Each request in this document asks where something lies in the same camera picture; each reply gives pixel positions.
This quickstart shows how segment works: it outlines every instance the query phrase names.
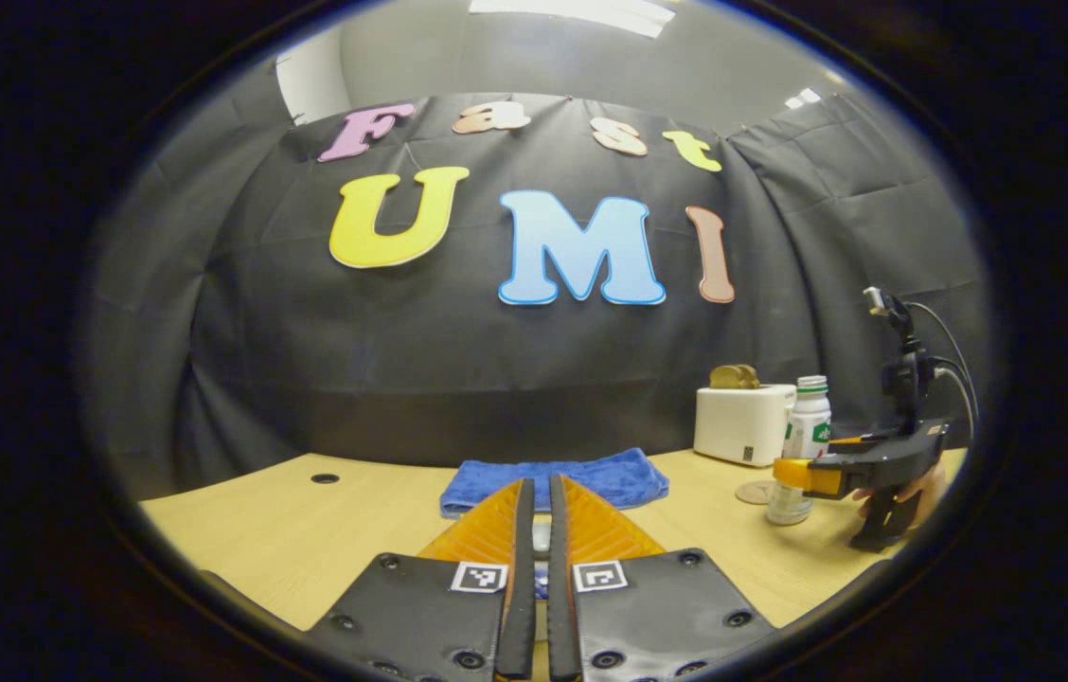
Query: human hand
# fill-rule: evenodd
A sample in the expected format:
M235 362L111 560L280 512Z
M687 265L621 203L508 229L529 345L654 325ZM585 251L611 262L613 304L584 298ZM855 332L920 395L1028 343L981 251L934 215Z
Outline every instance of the human hand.
M861 501L864 497L870 497L873 492L875 491L871 491L870 488L860 488L858 491L854 491L853 499ZM940 460L929 471L925 472L925 474L917 476L909 485L906 485L902 491L897 492L897 502L909 501L914 495L921 495L921 499L916 502L916 516L914 516L911 524L911 526L916 526L916 524L929 518L933 508L937 508L942 493L945 492L946 470L942 466L942 460ZM871 501L863 502L862 508L858 510L858 516L866 518L866 512L870 508Z

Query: black screw hole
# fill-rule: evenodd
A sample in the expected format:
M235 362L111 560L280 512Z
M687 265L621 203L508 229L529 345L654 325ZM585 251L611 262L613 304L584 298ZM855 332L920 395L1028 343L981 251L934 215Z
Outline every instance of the black screw hole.
M626 656L622 655L619 652L600 652L598 655L594 656L594 668L607 669L613 668L613 666L622 665L622 662L626 661Z
M680 678L681 675L686 675L687 672L694 672L695 669L703 669L703 668L706 668L706 661L694 661L694 663L687 663L686 665L682 665L680 666L679 669L677 669L676 678Z
M749 621L753 618L754 614L747 610L738 610L737 613L732 614L732 616L723 619L723 624L728 628L740 628L741 625L749 624Z
M349 618L348 616L334 616L329 618L328 620L331 622L331 624L335 625L336 628L340 628L341 630L352 630L357 628L357 624L356 622L354 622L354 619Z
M483 668L483 656L476 652L457 652L455 665L466 669L481 669Z
M382 672L390 672L391 675L398 675L398 677L400 677L400 678L404 677L404 673L399 672L399 668L396 668L396 666L391 665L387 661L375 661L372 665L374 665L374 668L381 669Z

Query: blue towel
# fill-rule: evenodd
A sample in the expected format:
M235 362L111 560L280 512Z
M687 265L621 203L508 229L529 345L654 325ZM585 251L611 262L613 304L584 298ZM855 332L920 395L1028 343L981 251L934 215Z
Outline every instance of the blue towel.
M459 518L488 495L521 478L534 479L534 510L550 512L547 477L562 474L604 497L617 509L637 508L669 493L669 479L651 466L640 448L591 462L462 462L442 493L443 518Z

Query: black handle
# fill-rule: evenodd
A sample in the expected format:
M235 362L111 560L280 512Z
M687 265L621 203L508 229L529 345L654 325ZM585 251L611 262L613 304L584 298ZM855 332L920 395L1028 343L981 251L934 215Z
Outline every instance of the black handle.
M890 485L871 493L871 506L867 509L866 523L849 540L849 546L865 552L883 552L885 548L897 543L909 530L916 518L916 505L925 492L917 492L904 502L897 502L897 494L904 491L902 485Z

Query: round coaster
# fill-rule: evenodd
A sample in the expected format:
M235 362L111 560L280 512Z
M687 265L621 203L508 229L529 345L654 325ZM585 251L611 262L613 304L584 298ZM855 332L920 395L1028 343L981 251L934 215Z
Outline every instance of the round coaster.
M772 480L754 480L737 488L737 499L749 502L750 505L769 504L769 493L772 489Z

